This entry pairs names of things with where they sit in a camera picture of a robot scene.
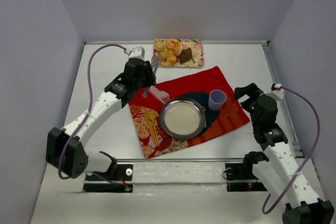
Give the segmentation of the orange topped bread bun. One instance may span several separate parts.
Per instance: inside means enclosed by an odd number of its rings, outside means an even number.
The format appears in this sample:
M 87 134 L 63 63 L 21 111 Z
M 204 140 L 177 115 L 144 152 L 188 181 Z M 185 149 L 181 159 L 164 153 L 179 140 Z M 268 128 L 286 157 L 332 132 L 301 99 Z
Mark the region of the orange topped bread bun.
M 167 39 L 165 41 L 167 49 L 173 50 L 175 43 L 178 42 L 177 39 Z

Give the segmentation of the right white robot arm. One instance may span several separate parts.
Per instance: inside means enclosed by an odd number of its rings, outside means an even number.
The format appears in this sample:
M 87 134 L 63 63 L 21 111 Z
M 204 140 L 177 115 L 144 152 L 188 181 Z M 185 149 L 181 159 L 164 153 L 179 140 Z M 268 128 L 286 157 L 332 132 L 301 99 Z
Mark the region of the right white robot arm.
M 334 206 L 321 199 L 302 173 L 314 149 L 299 165 L 284 131 L 276 123 L 277 102 L 284 98 L 285 89 L 275 83 L 268 93 L 255 83 L 235 88 L 235 100 L 245 95 L 248 99 L 240 105 L 250 114 L 253 135 L 262 150 L 245 155 L 244 172 L 254 175 L 263 184 L 269 192 L 267 200 L 275 198 L 270 207 L 263 204 L 262 213 L 267 215 L 282 203 L 285 206 L 283 223 L 331 223 Z

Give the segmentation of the metal tongs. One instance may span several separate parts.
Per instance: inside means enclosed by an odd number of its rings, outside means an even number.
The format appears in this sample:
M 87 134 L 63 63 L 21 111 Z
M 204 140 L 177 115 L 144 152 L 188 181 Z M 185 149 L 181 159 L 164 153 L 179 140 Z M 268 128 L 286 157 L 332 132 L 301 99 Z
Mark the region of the metal tongs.
M 156 73 L 158 70 L 158 67 L 161 63 L 161 55 L 160 54 L 153 54 L 152 58 L 151 58 L 151 73 L 152 73 L 152 80 L 151 83 L 147 86 L 143 88 L 142 91 L 142 95 L 144 98 L 146 98 L 148 96 L 148 92 L 150 87 L 152 87 L 153 85 L 156 84 Z

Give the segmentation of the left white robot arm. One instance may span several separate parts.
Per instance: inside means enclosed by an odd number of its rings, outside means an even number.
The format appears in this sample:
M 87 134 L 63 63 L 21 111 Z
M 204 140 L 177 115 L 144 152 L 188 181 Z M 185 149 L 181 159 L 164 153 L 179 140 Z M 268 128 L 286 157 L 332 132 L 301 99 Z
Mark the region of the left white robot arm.
M 123 73 L 108 84 L 89 109 L 61 129 L 53 128 L 47 136 L 46 161 L 70 178 L 82 173 L 98 173 L 110 178 L 117 161 L 104 151 L 89 151 L 86 144 L 113 114 L 128 104 L 139 90 L 147 90 L 156 83 L 157 59 L 144 61 L 130 58 Z

